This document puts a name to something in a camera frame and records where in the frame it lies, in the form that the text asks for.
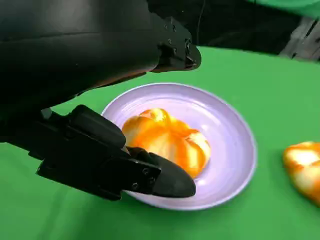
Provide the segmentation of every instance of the green tablecloth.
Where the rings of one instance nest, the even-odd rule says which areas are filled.
[[[57,106],[97,112],[133,87],[178,82],[203,88],[232,104],[258,143],[258,168],[235,199],[198,212],[149,207],[129,196],[109,202],[35,175],[39,161],[8,144],[0,147],[1,240],[311,240],[320,211],[291,187],[281,153],[290,144],[320,141],[320,67],[240,51],[201,48],[193,72],[148,74],[92,90]]]
[[[248,0],[262,5],[283,9],[302,16],[320,17],[320,0]]]

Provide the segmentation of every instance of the robotic arm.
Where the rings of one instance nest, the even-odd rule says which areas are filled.
[[[50,107],[146,72],[187,71],[201,55],[173,18],[145,0],[0,0],[0,141],[41,160],[37,174],[106,198],[121,191],[195,194],[180,167],[140,148],[84,105]]]

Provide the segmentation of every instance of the plush toy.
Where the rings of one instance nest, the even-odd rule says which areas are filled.
[[[211,149],[198,130],[164,109],[153,108],[128,119],[122,127],[129,147],[143,148],[182,167],[195,178],[209,161]]]
[[[295,187],[320,207],[320,142],[288,147],[284,164]]]

